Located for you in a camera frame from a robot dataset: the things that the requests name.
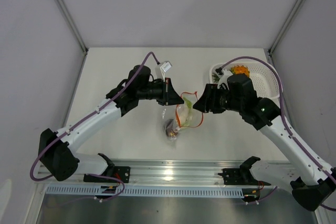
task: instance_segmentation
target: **black bracket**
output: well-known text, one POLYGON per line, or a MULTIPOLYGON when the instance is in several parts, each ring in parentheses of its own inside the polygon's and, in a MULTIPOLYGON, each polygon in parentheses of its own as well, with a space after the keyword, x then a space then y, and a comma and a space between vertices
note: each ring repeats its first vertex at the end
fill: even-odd
MULTIPOLYGON (((336 178, 336 168, 332 168, 331 171, 331 176, 336 178)), ((290 183, 294 199, 308 211, 315 211, 336 190, 335 183, 329 177, 325 180, 320 179, 318 183, 307 186, 301 177, 290 183)))
MULTIPOLYGON (((57 138, 57 133, 46 129, 41 133, 38 152, 42 152, 48 144, 57 138)), ((41 158, 40 161, 58 180, 63 181, 75 173, 79 159, 73 156, 68 142, 58 140, 41 158)))
MULTIPOLYGON (((106 170, 101 174, 102 176, 118 178, 121 181, 123 181, 125 184, 129 182, 130 176, 131 176, 131 167, 115 166, 112 160, 110 160, 104 154, 98 153, 98 155, 101 156, 108 164, 108 167, 106 168, 106 170)), ((98 177, 94 177, 88 174, 84 175, 83 181, 90 182, 90 183, 113 183, 115 182, 114 180, 111 180, 111 179, 98 178, 98 177)))
POLYGON ((260 191, 257 193, 255 189, 251 188, 244 188, 242 191, 244 195, 242 201, 244 202, 253 202, 260 199, 260 191))
MULTIPOLYGON (((222 169, 222 173, 218 173, 218 175, 223 177, 224 185, 258 186, 259 181, 253 178, 249 170, 252 165, 259 160, 259 157, 252 156, 248 160, 244 161, 239 168, 224 168, 222 169)), ((270 183, 265 181, 263 181, 263 183, 265 186, 270 185, 270 183)))

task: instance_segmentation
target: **metal frame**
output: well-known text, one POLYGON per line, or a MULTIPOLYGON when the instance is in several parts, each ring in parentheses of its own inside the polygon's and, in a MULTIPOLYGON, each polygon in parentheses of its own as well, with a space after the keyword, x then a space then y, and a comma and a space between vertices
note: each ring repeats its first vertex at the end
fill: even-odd
MULTIPOLYGON (((269 50, 264 49, 264 52, 265 52, 265 55, 266 55, 267 62, 269 64, 271 64, 276 69, 273 57, 270 55, 269 50)), ((287 107, 286 97, 284 96, 284 94, 283 94, 283 104, 284 104, 285 115, 287 117, 287 120, 295 128, 295 124, 293 122, 292 117, 290 116, 290 113, 289 113, 289 110, 288 110, 288 107, 287 107)))
MULTIPOLYGON (((270 49, 266 52, 265 55, 267 57, 268 62, 271 65, 274 65, 272 56, 277 48, 278 44, 286 34, 286 31, 289 29, 292 24, 294 18, 300 11, 305 0, 296 0, 293 8, 288 14, 284 24, 282 25, 278 35, 276 36, 274 42, 272 43, 270 49)), ((69 112, 72 106, 72 102, 76 93, 76 89, 78 86, 78 82, 83 70, 83 66, 85 64, 85 59, 87 55, 88 48, 86 47, 82 36, 80 35, 78 28, 66 7, 64 0, 55 0, 60 12, 62 13, 70 31, 74 35, 77 40, 77 43, 81 50, 84 53, 84 58, 81 63, 80 72, 78 74, 76 85, 72 92, 72 96, 70 99, 70 103, 67 108, 67 113, 64 118, 63 123, 66 122, 69 112)), ((291 122, 290 114, 287 110, 288 120, 291 122)), ((239 189, 239 188, 251 188, 254 186, 244 186, 244 187, 236 187, 236 186, 225 186, 223 183, 223 179, 217 175, 217 173, 221 172, 223 168, 237 168, 241 162, 185 162, 185 161, 123 161, 117 160, 114 161, 117 166, 130 166, 132 168, 132 174, 130 177, 130 183, 128 186, 146 186, 153 188, 197 188, 197 186, 202 186, 203 188, 224 188, 227 187, 230 189, 239 189)), ((282 168, 285 169, 293 169, 290 163, 283 162, 277 163, 282 168)), ((42 176, 47 173, 47 170, 44 167, 41 167, 39 173, 42 176)), ((56 182, 55 180, 49 180, 46 183, 40 183, 36 185, 36 192, 31 201, 31 206, 29 212, 27 214, 27 218, 25 223, 36 223, 38 218, 39 209, 41 207, 45 192, 48 188, 48 184, 56 182)), ((66 181, 65 187, 78 187, 82 186, 82 176, 72 176, 69 180, 66 181)), ((316 215, 318 218, 318 223, 330 223, 328 218, 328 214, 324 209, 319 208, 316 211, 316 215)))
POLYGON ((296 0, 295 1, 295 4, 293 5, 292 9, 290 10, 290 12, 289 12, 287 18, 285 19, 285 22, 283 23, 277 37, 275 38, 274 42, 272 43, 272 45, 269 49, 269 54, 271 56, 273 56, 273 53, 274 53, 275 49, 277 48, 277 46, 281 42, 282 38, 284 37, 284 35, 286 34, 290 25, 292 24, 292 22, 296 18, 297 14, 301 10, 304 2, 305 2, 305 0, 296 0))
POLYGON ((68 24, 68 27, 69 27, 70 31, 72 32, 72 34, 76 38, 79 47, 81 48, 83 53, 86 54, 88 49, 85 46, 85 43, 82 39, 82 36, 80 35, 80 33, 78 31, 78 28, 77 28, 72 16, 70 15, 67 6, 65 5, 64 0, 55 0, 55 2, 58 6, 59 11, 63 15, 63 18, 64 18, 65 22, 68 24))

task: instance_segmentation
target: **black mount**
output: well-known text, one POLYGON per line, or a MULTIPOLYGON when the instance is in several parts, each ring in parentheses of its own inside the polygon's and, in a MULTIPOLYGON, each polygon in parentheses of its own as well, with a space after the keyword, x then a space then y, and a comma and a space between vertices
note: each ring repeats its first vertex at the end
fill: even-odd
MULTIPOLYGON (((129 166, 115 166, 112 160, 110 160, 108 157, 106 157, 102 153, 98 153, 99 156, 101 156, 106 163, 108 164, 108 167, 106 170, 101 174, 102 176, 112 177, 112 178, 119 178, 121 181, 123 181, 125 184, 127 184, 130 180, 131 175, 131 167, 129 166)), ((88 174, 84 175, 84 182, 91 182, 91 183, 116 183, 115 181, 107 178, 98 178, 95 176, 91 176, 88 174)))
POLYGON ((255 189, 251 188, 243 188, 241 190, 244 195, 244 197, 242 198, 242 201, 244 202, 253 202, 260 199, 260 191, 259 193, 257 193, 255 189))
MULTIPOLYGON (((244 161, 239 168, 224 168, 219 176, 223 177, 224 185, 240 185, 240 186, 258 186, 258 181, 253 178, 250 169, 252 165, 259 161, 259 157, 250 157, 248 160, 244 161)), ((270 183, 263 181, 265 186, 269 186, 270 183)))
MULTIPOLYGON (((40 153, 48 144, 57 138, 56 132, 46 129, 41 133, 38 152, 40 153)), ((41 157, 40 161, 58 180, 63 181, 70 177, 78 167, 79 159, 75 158, 68 148, 68 142, 57 141, 41 157)))
MULTIPOLYGON (((139 65, 135 66, 130 71, 128 78, 122 80, 115 89, 112 89, 106 95, 106 99, 111 99, 120 92, 123 88, 123 84, 129 82, 139 67, 139 65)), ((177 105, 184 103, 183 99, 174 90, 170 78, 149 81, 150 75, 151 69, 143 66, 132 83, 115 99, 114 102, 117 104, 117 107, 121 109, 121 116, 137 107, 139 100, 155 99, 159 105, 177 105)))
POLYGON ((193 108, 203 113, 223 113, 226 110, 237 111, 243 120, 256 130, 280 115, 280 108, 268 98, 257 97, 252 80, 245 74, 234 74, 227 79, 228 88, 217 84, 207 84, 201 98, 193 108))
MULTIPOLYGON (((336 179, 335 168, 332 174, 336 179)), ((328 177, 326 180, 319 180, 318 185, 307 186, 299 177, 292 181, 292 194, 295 200, 308 211, 315 211, 336 189, 335 183, 328 177)))
MULTIPOLYGON (((107 95, 107 99, 111 99, 123 88, 123 84, 128 82, 138 70, 140 66, 135 66, 128 75, 127 79, 112 89, 107 95)), ((150 68, 143 66, 139 74, 134 78, 127 89, 115 99, 117 107, 121 110, 121 116, 138 106, 139 100, 156 99, 160 105, 177 105, 183 104, 183 99, 175 92, 170 78, 165 80, 156 79, 149 81, 151 75, 150 68)), ((46 129, 41 133, 39 143, 39 153, 53 140, 57 138, 57 132, 46 129)), ((40 159, 51 174, 58 180, 63 181, 75 173, 78 167, 79 159, 75 158, 68 148, 69 143, 61 140, 57 141, 40 159)), ((108 163, 108 168, 103 173, 105 176, 113 177, 113 171, 120 171, 120 178, 123 182, 128 183, 129 178, 125 174, 130 174, 129 167, 115 167, 105 155, 99 154, 108 163)), ((88 182, 97 182, 96 177, 85 177, 88 182)))

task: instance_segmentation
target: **white wall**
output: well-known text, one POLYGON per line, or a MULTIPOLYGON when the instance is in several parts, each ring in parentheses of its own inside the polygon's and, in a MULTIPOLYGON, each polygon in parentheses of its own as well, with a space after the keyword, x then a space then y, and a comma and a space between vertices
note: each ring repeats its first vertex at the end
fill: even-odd
MULTIPOLYGON (((296 130, 334 167, 335 18, 336 0, 307 0, 274 56, 296 130)), ((328 205, 336 208, 336 193, 328 205)))
POLYGON ((295 0, 65 0, 88 47, 268 48, 295 0))
POLYGON ((61 126, 81 60, 54 0, 0 0, 0 187, 13 183, 3 224, 24 219, 39 135, 61 126))

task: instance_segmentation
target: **orange object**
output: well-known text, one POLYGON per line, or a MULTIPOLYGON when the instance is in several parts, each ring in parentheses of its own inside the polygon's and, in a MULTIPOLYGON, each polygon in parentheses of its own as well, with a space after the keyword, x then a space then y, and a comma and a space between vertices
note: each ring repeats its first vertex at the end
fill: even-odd
POLYGON ((245 66, 234 66, 230 69, 233 74, 244 73, 247 77, 250 77, 250 71, 245 66))

